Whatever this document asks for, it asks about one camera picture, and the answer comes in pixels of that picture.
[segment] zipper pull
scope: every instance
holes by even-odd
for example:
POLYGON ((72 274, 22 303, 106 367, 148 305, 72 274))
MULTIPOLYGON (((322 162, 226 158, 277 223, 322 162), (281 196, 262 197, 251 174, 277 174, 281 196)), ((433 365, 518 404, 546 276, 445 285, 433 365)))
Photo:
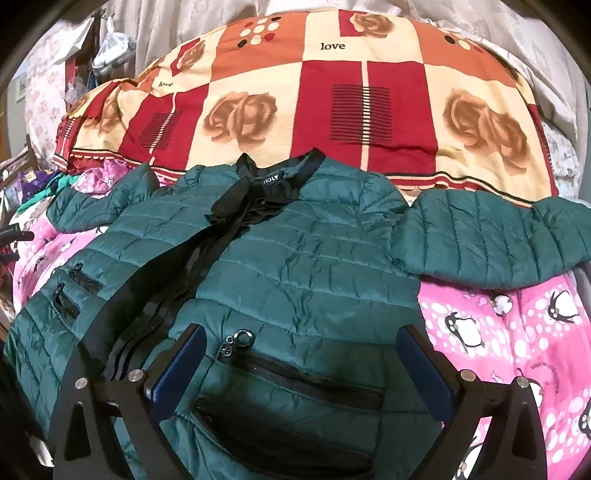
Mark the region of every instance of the zipper pull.
POLYGON ((236 349, 246 350, 252 347, 255 343, 255 334, 250 330, 241 329, 234 335, 227 336, 226 342, 220 347, 218 358, 224 359, 231 356, 236 349))
POLYGON ((232 354, 233 348, 232 344, 234 343, 234 339, 232 337, 226 337, 226 343, 222 344, 220 348, 219 356, 220 358, 227 358, 232 354))

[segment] clothing label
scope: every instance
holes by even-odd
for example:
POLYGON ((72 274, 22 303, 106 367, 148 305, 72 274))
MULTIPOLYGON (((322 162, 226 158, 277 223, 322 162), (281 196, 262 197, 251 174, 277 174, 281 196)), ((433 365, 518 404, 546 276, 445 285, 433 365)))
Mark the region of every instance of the clothing label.
POLYGON ((272 173, 271 175, 266 176, 264 179, 262 179, 261 183, 263 185, 272 185, 274 183, 281 181, 284 176, 285 176, 285 173, 281 170, 281 171, 278 171, 277 173, 272 173))

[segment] purple fabric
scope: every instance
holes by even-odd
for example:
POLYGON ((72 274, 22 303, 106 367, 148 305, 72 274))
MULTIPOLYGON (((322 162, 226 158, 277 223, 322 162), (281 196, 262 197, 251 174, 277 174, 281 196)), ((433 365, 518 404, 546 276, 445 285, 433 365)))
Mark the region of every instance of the purple fabric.
POLYGON ((44 189, 47 184, 56 175, 59 175, 58 170, 37 170, 28 172, 19 172, 18 185, 22 192, 21 203, 25 203, 33 195, 44 189))

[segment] metal screw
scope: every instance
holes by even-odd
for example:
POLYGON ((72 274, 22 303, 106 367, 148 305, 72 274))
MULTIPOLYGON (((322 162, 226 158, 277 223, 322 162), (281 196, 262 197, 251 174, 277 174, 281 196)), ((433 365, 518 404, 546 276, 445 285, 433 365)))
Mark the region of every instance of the metal screw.
POLYGON ((132 370, 131 372, 129 372, 129 375, 127 376, 127 378, 129 378, 130 382, 138 382, 139 380, 142 380, 142 378, 144 377, 144 371, 143 370, 132 370))
POLYGON ((476 380, 476 374, 472 370, 462 370, 460 372, 460 377, 467 382, 474 382, 474 380, 476 380))
POLYGON ((517 385, 521 388, 527 388, 530 386, 530 381, 525 377, 517 377, 517 385))
POLYGON ((82 390, 87 385, 88 385, 88 380, 85 379, 84 377, 76 380, 76 383, 74 384, 74 386, 76 387, 77 390, 82 390))

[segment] metal ring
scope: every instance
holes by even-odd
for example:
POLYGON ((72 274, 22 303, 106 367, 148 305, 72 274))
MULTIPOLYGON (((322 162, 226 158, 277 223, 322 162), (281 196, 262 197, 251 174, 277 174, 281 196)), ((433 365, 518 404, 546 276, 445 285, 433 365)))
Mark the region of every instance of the metal ring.
POLYGON ((232 345, 234 345, 236 348, 250 348, 252 347, 252 345, 254 345, 255 343, 255 334, 252 333, 250 330, 238 330, 233 336, 232 336, 232 345), (244 342, 243 339, 241 339, 241 336, 246 335, 246 337, 248 338, 248 341, 244 342))

